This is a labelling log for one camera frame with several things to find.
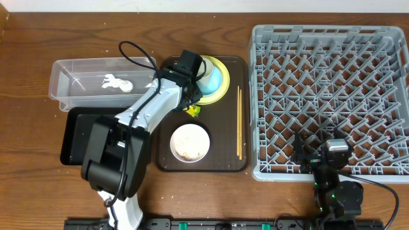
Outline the yellow green snack wrapper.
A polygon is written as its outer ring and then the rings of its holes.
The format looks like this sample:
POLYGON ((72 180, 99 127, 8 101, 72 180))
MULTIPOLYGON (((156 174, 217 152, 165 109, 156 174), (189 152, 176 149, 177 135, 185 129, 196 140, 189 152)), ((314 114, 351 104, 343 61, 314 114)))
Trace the yellow green snack wrapper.
POLYGON ((193 118, 195 118, 195 117, 198 117, 201 111, 201 107, 196 104, 193 104, 193 105, 189 105, 188 107, 184 108, 184 111, 188 113, 189 115, 191 115, 193 118))

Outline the white tissue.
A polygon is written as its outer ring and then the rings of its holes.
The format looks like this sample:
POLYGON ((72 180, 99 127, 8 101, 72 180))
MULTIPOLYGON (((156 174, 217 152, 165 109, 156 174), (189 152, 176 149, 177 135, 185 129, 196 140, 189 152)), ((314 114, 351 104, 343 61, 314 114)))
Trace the white tissue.
POLYGON ((105 74, 105 78, 102 81, 102 88, 116 88, 124 93, 129 93, 133 90, 134 86, 129 80, 116 78, 113 74, 109 73, 105 74))

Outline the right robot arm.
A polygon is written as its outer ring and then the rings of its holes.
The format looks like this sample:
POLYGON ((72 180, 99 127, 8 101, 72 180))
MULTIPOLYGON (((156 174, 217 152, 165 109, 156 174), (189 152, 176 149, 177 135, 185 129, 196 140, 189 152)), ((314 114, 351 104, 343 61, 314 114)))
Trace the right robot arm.
POLYGON ((348 164, 353 147, 334 129, 317 153, 307 154, 302 139, 295 133, 291 161, 299 164, 303 173, 314 177, 314 197, 320 214, 304 224, 304 229, 357 229, 355 217, 362 213, 363 186, 355 181, 341 181, 339 170, 348 164))

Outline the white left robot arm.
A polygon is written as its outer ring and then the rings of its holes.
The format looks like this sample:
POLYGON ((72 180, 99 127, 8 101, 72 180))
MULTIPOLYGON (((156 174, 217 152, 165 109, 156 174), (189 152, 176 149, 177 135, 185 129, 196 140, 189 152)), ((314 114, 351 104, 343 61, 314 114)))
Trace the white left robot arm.
POLYGON ((177 63, 155 70, 150 89, 135 104, 93 123, 81 176, 104 200, 113 229, 139 227, 143 213, 136 193, 150 161, 150 134, 170 111, 201 99, 197 82, 204 65, 199 54, 184 50, 177 63))

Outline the white bowl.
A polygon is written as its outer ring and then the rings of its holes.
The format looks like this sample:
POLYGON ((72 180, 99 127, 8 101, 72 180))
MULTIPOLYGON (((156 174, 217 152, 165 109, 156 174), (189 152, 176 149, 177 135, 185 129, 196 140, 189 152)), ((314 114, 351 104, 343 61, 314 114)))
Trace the white bowl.
POLYGON ((210 136, 199 125, 186 124, 172 134, 169 147, 176 159, 183 163, 195 163, 204 158, 210 149, 210 136))

